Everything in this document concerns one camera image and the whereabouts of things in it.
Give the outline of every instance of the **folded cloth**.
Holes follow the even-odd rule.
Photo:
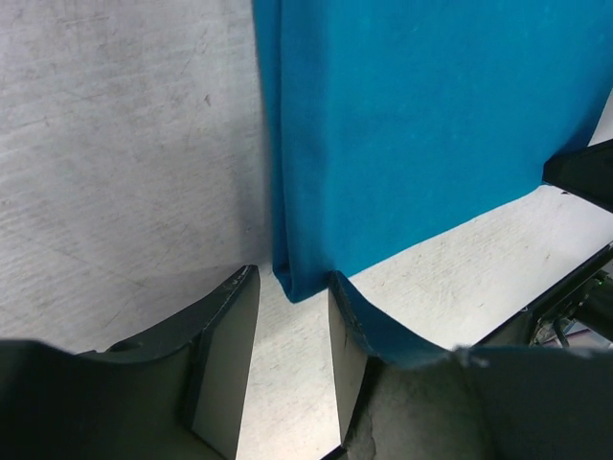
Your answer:
[[[613,1],[255,0],[287,297],[541,183],[613,84]]]

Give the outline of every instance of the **black cable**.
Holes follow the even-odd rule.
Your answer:
[[[569,348],[571,346],[570,343],[568,343],[568,339],[566,338],[566,335],[564,335],[562,328],[559,326],[559,319],[554,321],[554,332],[556,333],[557,339],[563,348]]]

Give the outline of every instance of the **table surface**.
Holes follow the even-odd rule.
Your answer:
[[[0,334],[102,350],[258,264],[238,458],[310,460],[338,444],[327,295],[290,305],[271,273],[254,43],[249,0],[0,5]],[[611,240],[543,186],[352,280],[452,348]]]

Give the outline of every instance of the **blue fabric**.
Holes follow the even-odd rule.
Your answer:
[[[326,287],[541,182],[613,84],[613,1],[255,0],[274,269]]]

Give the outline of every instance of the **scratched white surface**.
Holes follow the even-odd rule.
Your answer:
[[[267,259],[249,0],[6,0],[0,59],[0,335],[104,349],[259,264],[238,458],[335,447],[326,295],[289,305]],[[353,280],[452,347],[611,240],[611,216],[542,187]]]

